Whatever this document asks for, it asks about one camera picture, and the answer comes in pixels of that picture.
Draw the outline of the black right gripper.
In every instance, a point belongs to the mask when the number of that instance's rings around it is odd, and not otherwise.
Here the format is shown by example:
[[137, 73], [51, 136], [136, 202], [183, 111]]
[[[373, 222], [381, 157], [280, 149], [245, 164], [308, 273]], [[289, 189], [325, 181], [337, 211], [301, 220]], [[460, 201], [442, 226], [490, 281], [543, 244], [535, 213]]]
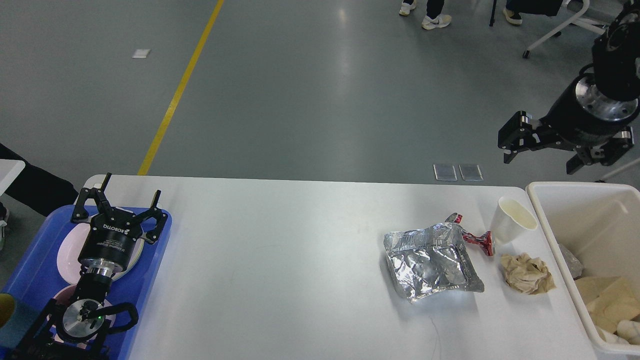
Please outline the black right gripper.
[[526, 111], [515, 112], [498, 130], [497, 146], [503, 150], [504, 164], [519, 153], [551, 148], [575, 152], [566, 162], [567, 174], [596, 163], [612, 166], [633, 148], [634, 132], [628, 125], [638, 114], [638, 98], [610, 98], [594, 75], [582, 75], [540, 120]]

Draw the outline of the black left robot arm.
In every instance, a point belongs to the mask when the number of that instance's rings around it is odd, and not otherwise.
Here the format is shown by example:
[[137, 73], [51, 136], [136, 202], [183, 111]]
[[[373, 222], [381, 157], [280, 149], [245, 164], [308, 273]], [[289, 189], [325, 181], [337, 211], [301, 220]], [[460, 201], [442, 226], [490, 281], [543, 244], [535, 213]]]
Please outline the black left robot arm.
[[100, 187], [53, 211], [3, 292], [18, 326], [1, 330], [6, 360], [125, 360], [137, 332], [172, 217], [159, 205], [116, 207]]

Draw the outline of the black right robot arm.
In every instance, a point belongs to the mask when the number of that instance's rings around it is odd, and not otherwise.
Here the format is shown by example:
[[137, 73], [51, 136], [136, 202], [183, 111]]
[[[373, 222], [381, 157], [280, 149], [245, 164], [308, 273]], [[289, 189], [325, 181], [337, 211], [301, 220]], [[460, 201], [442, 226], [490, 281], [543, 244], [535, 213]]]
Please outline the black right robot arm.
[[535, 120], [517, 111], [498, 131], [503, 162], [545, 148], [574, 152], [566, 173], [599, 163], [612, 166], [634, 146], [631, 122], [639, 116], [639, 2], [626, 1], [594, 41], [592, 62]]

